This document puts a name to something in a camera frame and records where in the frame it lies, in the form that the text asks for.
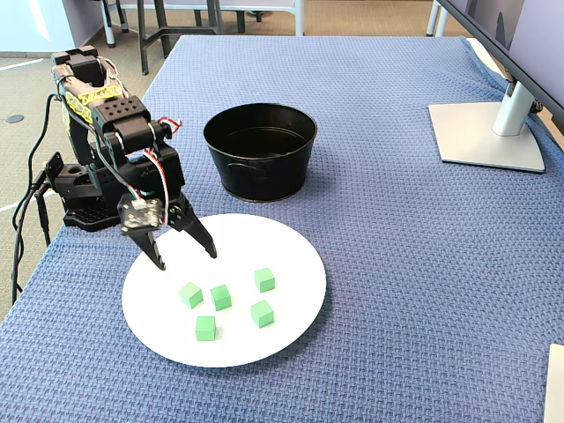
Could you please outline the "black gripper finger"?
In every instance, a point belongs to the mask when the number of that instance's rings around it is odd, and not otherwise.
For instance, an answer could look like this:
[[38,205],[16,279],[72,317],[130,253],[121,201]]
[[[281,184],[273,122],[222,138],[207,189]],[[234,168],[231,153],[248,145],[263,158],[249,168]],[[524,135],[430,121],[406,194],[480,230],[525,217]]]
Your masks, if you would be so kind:
[[217,257],[217,250],[210,233],[195,214],[189,200],[178,196],[167,207],[167,223],[177,232],[186,232],[196,240],[211,258]]
[[122,234],[129,236],[145,253],[145,255],[155,264],[160,270],[165,270],[166,265],[159,253],[158,246],[154,240],[152,230],[150,229],[130,229],[127,227],[122,228]]

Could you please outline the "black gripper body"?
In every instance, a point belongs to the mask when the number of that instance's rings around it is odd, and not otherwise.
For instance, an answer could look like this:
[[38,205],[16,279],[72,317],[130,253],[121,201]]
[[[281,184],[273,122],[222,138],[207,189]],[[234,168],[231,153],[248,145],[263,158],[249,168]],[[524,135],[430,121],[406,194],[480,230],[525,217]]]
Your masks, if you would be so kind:
[[172,147],[154,147],[134,152],[130,158],[118,149],[118,174],[127,183],[118,203],[121,211],[125,204],[143,199],[147,203],[158,200],[162,209],[178,196],[184,196],[184,175],[180,157]]

